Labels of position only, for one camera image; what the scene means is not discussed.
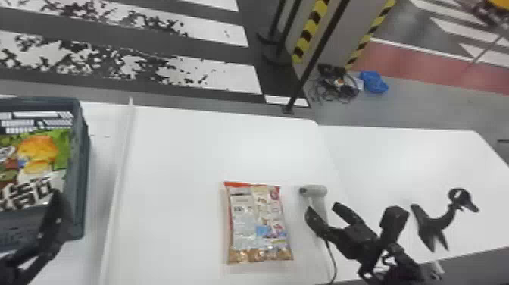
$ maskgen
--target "table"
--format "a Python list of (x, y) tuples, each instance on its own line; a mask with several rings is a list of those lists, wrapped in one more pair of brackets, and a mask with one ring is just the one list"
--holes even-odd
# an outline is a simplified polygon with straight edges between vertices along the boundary
[[(471, 191), (481, 212), (458, 213), (445, 230), (450, 252), (427, 251), (410, 217), (400, 244), (418, 262), (509, 240), (496, 224), (507, 215), (509, 169), (471, 131), (319, 127), (299, 119), (136, 107), (125, 140), (128, 106), (84, 102), (83, 109), (92, 137), (86, 235), (66, 243), (34, 284), (97, 283), (100, 272), (108, 285), (325, 283), (331, 264), (303, 219), (308, 202), (297, 190), (305, 184), (325, 185), (329, 207), (349, 205), (377, 232), (388, 205), (409, 209), (418, 202), (438, 216), (448, 189)], [(119, 162), (122, 141), (130, 142), (125, 163)], [(282, 187), (294, 261), (226, 265), (225, 180)], [(114, 188), (121, 191), (109, 219)], [(329, 222), (345, 225), (332, 212)], [(490, 243), (483, 242), (487, 236)], [(337, 281), (357, 278), (357, 262), (333, 252)]]
[[(417, 235), (413, 214), (399, 243), (417, 262), (430, 262), (509, 245), (504, 222), (509, 210), (509, 168), (470, 130), (416, 130), (381, 127), (320, 127), (347, 189), (351, 207), (380, 232), (383, 210), (420, 204), (432, 217), (443, 215), (454, 187), (470, 191), (480, 212), (458, 212), (444, 230), (450, 251), (430, 252)], [(340, 195), (326, 197), (332, 205)]]
[[(104, 283), (312, 284), (330, 274), (304, 184), (342, 191), (313, 121), (136, 107)], [(280, 185), (295, 257), (227, 265), (225, 180)]]
[(117, 176), (117, 151), (123, 142), (128, 106), (81, 102), (91, 139), (85, 236), (65, 243), (33, 281), (34, 285), (98, 283), (111, 197)]

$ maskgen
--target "snack bag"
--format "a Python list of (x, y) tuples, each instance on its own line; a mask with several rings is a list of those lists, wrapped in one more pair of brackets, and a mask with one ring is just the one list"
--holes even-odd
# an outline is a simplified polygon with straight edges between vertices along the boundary
[(0, 135), (0, 211), (49, 202), (64, 189), (70, 130)]
[(230, 246), (228, 263), (292, 260), (279, 187), (225, 182)]

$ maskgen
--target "chip bag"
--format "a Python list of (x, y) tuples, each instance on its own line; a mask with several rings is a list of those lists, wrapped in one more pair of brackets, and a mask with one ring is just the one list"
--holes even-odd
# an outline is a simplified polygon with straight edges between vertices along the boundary
[(292, 260), (279, 187), (225, 182), (230, 246), (228, 263)]

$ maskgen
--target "black cable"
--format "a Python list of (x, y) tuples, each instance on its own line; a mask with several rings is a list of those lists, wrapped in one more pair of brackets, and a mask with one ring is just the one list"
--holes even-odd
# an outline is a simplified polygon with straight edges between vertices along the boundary
[(345, 84), (341, 89), (337, 89), (332, 86), (331, 83), (325, 82), (325, 80), (334, 80), (334, 77), (320, 75), (317, 78), (308, 80), (311, 83), (311, 86), (308, 89), (308, 96), (311, 100), (318, 101), (320, 103), (321, 100), (324, 100), (328, 102), (339, 101), (342, 104), (349, 104), (351, 100), (357, 96), (359, 91), (355, 79), (349, 74), (346, 74), (346, 76), (354, 84), (355, 88)]
[(333, 275), (333, 278), (329, 282), (329, 285), (333, 285), (334, 281), (336, 281), (336, 277), (338, 276), (338, 265), (336, 264), (336, 260), (334, 259), (333, 252), (330, 250), (330, 244), (329, 244), (328, 240), (325, 240), (325, 246), (327, 247), (327, 250), (329, 251), (330, 260), (333, 261), (334, 275)]

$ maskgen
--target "yellow and black striped pole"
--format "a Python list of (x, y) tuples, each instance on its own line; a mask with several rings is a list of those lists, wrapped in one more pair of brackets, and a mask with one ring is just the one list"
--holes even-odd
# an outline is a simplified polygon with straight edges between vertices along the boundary
[(364, 48), (366, 48), (367, 43), (370, 41), (371, 37), (375, 33), (376, 29), (380, 27), (380, 24), (386, 19), (387, 14), (391, 11), (391, 8), (396, 4), (396, 0), (388, 0), (386, 4), (383, 6), (380, 14), (375, 18), (373, 23), (370, 26), (370, 29), (367, 33), (362, 37), (361, 42), (359, 42), (355, 52), (350, 56), (348, 62), (345, 65), (346, 70), (351, 69), (354, 66), (354, 63), (361, 55)]
[(323, 16), (327, 13), (327, 6), (330, 0), (316, 0), (313, 11), (309, 15), (308, 21), (302, 30), (301, 37), (297, 41), (297, 45), (293, 49), (292, 59), (294, 63), (301, 63), (304, 54), (309, 49), (311, 39), (317, 33), (318, 25)]

